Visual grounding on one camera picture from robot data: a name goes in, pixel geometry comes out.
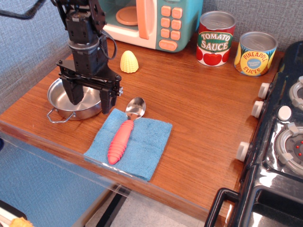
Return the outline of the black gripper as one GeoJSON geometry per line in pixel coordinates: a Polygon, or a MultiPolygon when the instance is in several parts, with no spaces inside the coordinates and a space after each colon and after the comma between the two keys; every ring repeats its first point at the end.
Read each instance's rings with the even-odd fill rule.
{"type": "Polygon", "coordinates": [[[109,113],[116,105],[116,96],[123,93],[123,88],[120,87],[121,76],[108,66],[108,61],[114,59],[117,52],[117,45],[114,44],[113,56],[108,55],[108,38],[113,40],[109,35],[101,35],[87,44],[69,40],[73,59],[59,60],[56,63],[69,101],[77,105],[84,97],[83,87],[99,90],[103,114],[109,113]]]}

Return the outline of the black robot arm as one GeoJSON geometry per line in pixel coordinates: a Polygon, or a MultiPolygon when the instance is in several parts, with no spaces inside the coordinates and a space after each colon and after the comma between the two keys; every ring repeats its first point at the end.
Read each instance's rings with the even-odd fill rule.
{"type": "Polygon", "coordinates": [[[54,0],[65,30],[69,35],[68,46],[73,60],[60,60],[60,78],[63,88],[73,105],[84,98],[84,88],[99,92],[104,114],[116,105],[122,94],[121,76],[111,70],[107,39],[111,36],[103,30],[106,14],[97,0],[54,0]]]}

